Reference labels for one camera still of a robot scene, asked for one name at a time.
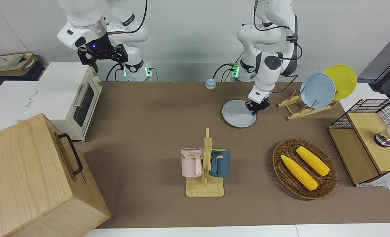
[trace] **mug handle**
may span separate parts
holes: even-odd
[[[201,175],[201,156],[195,154],[195,175]]]
[[[217,175],[217,154],[211,155],[211,174]]]

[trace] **wooden box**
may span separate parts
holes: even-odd
[[[43,114],[0,131],[0,236],[82,237],[110,218],[72,146]]]
[[[345,114],[351,127],[329,128],[350,178],[358,187],[390,186],[390,147],[380,147],[374,135],[387,124],[379,113]]]

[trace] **mug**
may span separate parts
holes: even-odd
[[[230,175],[230,150],[212,150],[210,175],[213,177],[228,177]]]
[[[202,148],[183,148],[180,150],[182,160],[182,175],[184,177],[199,177],[202,174]]]

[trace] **corn cob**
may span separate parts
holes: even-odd
[[[302,157],[302,159],[308,163],[319,175],[326,176],[329,172],[329,168],[323,161],[320,160],[317,156],[312,154],[305,147],[300,146],[296,149],[297,154]]]
[[[303,186],[305,186],[309,191],[317,189],[317,181],[315,181],[314,178],[312,178],[294,160],[283,155],[281,155],[281,159],[283,160],[289,171],[296,177],[296,179],[298,179],[303,184]]]

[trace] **blue mug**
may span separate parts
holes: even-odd
[[[212,177],[228,177],[230,175],[230,150],[216,149],[211,152],[211,171]]]

